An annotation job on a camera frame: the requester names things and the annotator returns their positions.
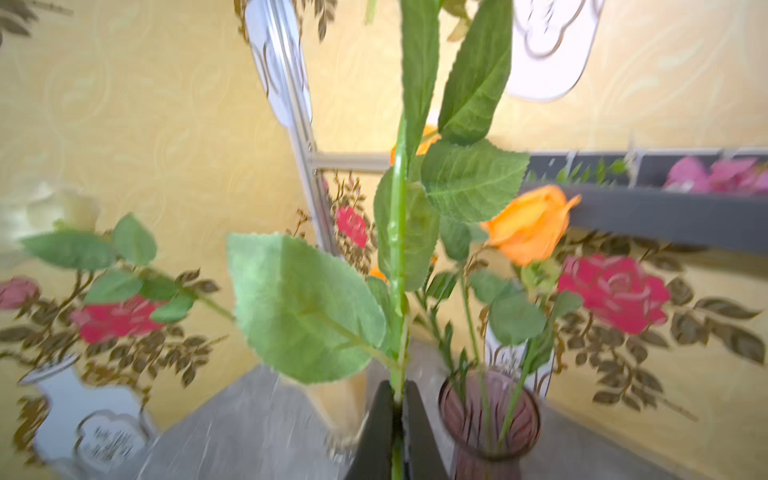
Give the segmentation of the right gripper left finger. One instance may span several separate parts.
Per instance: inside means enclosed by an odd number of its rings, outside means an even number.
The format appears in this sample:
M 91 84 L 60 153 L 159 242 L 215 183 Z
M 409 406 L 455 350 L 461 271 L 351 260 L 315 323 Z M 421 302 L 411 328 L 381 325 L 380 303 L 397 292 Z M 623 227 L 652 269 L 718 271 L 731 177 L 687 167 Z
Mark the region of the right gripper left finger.
M 390 383 L 382 381 L 345 480 L 391 479 L 393 425 L 393 392 Z

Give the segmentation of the cream white rose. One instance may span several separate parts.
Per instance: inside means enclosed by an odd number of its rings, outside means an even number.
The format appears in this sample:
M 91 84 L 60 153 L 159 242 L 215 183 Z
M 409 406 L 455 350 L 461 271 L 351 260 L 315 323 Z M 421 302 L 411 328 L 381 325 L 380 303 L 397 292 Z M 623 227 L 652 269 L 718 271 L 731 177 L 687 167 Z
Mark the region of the cream white rose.
M 157 267 L 154 234 L 132 213 L 99 231 L 96 200 L 71 188 L 48 189 L 36 197 L 1 205 L 1 232 L 23 254 L 52 267 L 87 274 L 81 295 L 87 306 L 121 305 L 133 299 L 158 306 L 150 321 L 173 324 L 202 304 L 233 321 L 233 313 L 212 298 L 219 285 L 198 270 L 178 275 Z

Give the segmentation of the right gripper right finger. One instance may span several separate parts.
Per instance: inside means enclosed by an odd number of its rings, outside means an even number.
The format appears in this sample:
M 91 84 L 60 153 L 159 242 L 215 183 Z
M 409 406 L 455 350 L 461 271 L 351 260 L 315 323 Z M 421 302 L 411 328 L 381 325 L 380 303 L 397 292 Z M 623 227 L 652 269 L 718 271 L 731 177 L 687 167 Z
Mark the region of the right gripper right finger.
M 448 480 L 420 391 L 411 380 L 405 382 L 403 436 L 405 479 Z

